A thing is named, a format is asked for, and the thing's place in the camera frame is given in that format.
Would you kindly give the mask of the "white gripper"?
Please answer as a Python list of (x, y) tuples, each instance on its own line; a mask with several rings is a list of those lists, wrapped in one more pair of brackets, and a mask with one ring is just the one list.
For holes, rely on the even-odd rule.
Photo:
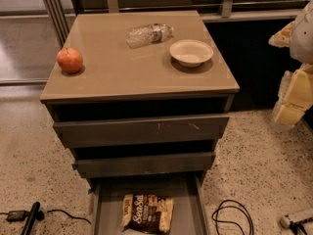
[[(270, 37), (268, 43), (283, 48), (290, 46), (291, 56), (303, 64), (313, 64), (313, 0), (288, 23)], [(294, 72), (286, 71), (281, 79), (273, 120), (293, 127), (313, 106), (313, 65), (301, 65)]]

